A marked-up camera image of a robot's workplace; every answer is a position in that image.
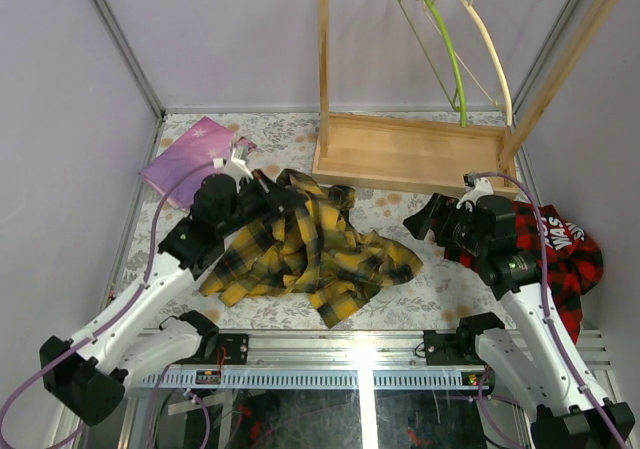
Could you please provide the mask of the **yellow plaid shirt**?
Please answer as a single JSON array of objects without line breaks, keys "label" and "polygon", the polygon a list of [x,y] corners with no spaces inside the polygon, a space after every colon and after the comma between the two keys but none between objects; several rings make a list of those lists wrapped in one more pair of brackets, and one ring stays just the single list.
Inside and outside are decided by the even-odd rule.
[{"label": "yellow plaid shirt", "polygon": [[405,245],[353,227],[353,188],[323,187],[293,169],[283,170],[276,183],[302,196],[303,205],[271,223],[242,228],[200,286],[202,295],[218,295],[232,307],[246,297],[305,294],[332,328],[381,290],[421,271],[421,259]]}]

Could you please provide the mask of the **red black plaid shirt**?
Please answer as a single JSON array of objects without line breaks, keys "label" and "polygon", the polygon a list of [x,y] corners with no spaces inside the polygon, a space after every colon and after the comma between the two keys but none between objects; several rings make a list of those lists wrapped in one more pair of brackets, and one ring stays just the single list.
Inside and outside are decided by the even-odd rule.
[{"label": "red black plaid shirt", "polygon": [[[542,267],[541,245],[533,206],[512,200],[516,214],[517,247],[535,254]],[[562,218],[553,205],[541,206],[547,254],[547,280],[555,307],[571,340],[577,343],[583,310],[581,297],[602,279],[603,254],[596,241],[578,225]],[[445,249],[444,258],[478,272],[475,258],[459,249]]]}]

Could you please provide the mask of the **cream clothes hanger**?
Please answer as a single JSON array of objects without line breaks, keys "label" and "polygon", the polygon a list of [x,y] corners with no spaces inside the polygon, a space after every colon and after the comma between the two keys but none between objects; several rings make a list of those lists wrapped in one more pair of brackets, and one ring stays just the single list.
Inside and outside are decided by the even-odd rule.
[{"label": "cream clothes hanger", "polygon": [[499,55],[497,53],[497,50],[495,48],[495,45],[493,43],[493,40],[491,38],[491,35],[485,25],[485,23],[483,22],[482,18],[479,16],[479,14],[477,13],[476,9],[474,8],[474,0],[456,0],[468,13],[468,15],[470,16],[470,18],[472,19],[472,21],[474,22],[474,24],[476,25],[478,32],[483,40],[483,43],[486,47],[486,50],[489,54],[489,57],[491,59],[491,62],[493,64],[494,70],[496,72],[496,76],[500,85],[500,89],[502,92],[502,96],[503,96],[503,100],[504,103],[500,104],[498,102],[497,99],[492,98],[488,91],[481,85],[481,83],[478,81],[477,77],[473,74],[473,72],[468,68],[468,66],[466,65],[466,63],[463,61],[463,59],[459,56],[459,54],[457,52],[454,52],[454,56],[457,59],[458,62],[460,62],[462,64],[463,69],[467,72],[467,74],[471,77],[472,81],[476,84],[476,86],[481,90],[481,92],[484,94],[484,96],[499,110],[501,110],[503,112],[504,115],[504,122],[505,125],[510,128],[513,124],[513,117],[514,117],[514,113],[513,113],[513,103],[512,103],[512,97],[511,97],[511,91],[509,88],[509,84],[501,63],[501,60],[499,58]]}]

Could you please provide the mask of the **green clothes hanger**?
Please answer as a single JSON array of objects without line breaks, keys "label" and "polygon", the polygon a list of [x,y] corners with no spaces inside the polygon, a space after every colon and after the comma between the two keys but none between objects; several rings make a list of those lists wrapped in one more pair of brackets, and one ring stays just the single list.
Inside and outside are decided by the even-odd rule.
[{"label": "green clothes hanger", "polygon": [[468,123],[467,114],[467,98],[466,88],[461,73],[460,63],[458,61],[455,45],[451,38],[447,24],[445,23],[443,16],[438,9],[435,0],[417,0],[422,4],[424,17],[428,22],[431,22],[434,26],[434,31],[438,36],[439,41],[442,43],[444,52],[446,53],[446,59],[448,67],[451,72],[453,80],[453,90],[450,91],[445,81],[444,74],[439,69],[439,66],[435,60],[435,56],[431,53],[426,39],[423,37],[421,31],[418,29],[417,23],[409,14],[409,10],[406,8],[404,0],[396,0],[398,6],[409,25],[411,32],[417,40],[417,43],[426,58],[426,61],[433,72],[437,84],[442,90],[446,101],[450,108],[458,114],[459,125],[464,128]]}]

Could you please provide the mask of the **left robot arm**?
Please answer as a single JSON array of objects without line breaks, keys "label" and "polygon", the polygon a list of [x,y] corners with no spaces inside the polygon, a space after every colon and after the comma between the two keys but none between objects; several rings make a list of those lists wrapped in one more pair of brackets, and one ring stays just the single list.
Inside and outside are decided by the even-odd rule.
[{"label": "left robot arm", "polygon": [[104,421],[129,389],[180,361],[212,361],[219,329],[190,310],[146,341],[138,338],[160,307],[188,288],[224,252],[225,239],[254,222],[272,222],[306,198],[254,170],[242,182],[228,174],[203,180],[187,216],[159,243],[151,264],[106,309],[69,339],[40,348],[43,384],[82,422]]}]

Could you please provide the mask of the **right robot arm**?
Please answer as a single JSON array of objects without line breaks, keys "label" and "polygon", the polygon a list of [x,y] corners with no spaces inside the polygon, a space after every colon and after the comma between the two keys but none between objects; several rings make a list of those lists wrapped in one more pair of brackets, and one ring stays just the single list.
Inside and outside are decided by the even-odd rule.
[{"label": "right robot arm", "polygon": [[613,401],[571,340],[537,257],[517,245],[516,213],[498,195],[433,195],[404,226],[438,246],[463,250],[515,323],[519,349],[493,313],[463,319],[455,348],[467,363],[488,365],[527,414],[537,448],[623,448],[635,425],[625,402]]}]

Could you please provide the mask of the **wooden clothes rack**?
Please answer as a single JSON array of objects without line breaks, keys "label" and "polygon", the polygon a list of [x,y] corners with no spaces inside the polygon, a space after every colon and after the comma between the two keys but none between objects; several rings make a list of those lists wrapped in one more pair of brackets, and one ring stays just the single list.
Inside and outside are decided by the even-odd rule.
[{"label": "wooden clothes rack", "polygon": [[515,130],[336,113],[329,108],[329,0],[317,0],[320,128],[318,181],[459,195],[472,170],[515,175],[515,157],[619,0],[594,0]]}]

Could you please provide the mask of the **purple folded cloth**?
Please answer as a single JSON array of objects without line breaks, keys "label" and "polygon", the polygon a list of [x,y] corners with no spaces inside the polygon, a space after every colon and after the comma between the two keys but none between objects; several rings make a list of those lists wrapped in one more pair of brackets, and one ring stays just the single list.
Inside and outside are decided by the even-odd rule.
[{"label": "purple folded cloth", "polygon": [[163,204],[187,210],[204,185],[213,183],[224,195],[240,188],[242,176],[226,164],[239,148],[256,149],[251,140],[218,122],[203,117],[141,171],[141,176],[160,196]]}]

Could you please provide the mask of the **aluminium mounting rail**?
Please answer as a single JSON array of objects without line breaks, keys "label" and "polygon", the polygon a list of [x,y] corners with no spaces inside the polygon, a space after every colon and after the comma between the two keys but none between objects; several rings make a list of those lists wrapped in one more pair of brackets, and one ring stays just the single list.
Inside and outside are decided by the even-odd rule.
[{"label": "aluminium mounting rail", "polygon": [[553,390],[575,391],[595,380],[593,371],[607,361],[600,336],[589,331],[576,348],[569,368],[558,352],[530,352],[515,331],[493,329],[480,344],[482,361],[453,353],[451,333],[426,331],[253,331],[222,332],[210,354],[190,325],[170,320],[166,329],[140,337],[102,335],[79,349],[81,357],[109,375],[123,370],[127,389],[161,387],[189,389],[345,389],[356,387],[369,371],[377,389],[427,389],[471,392],[491,390],[481,383],[491,367],[508,386],[544,399]]}]

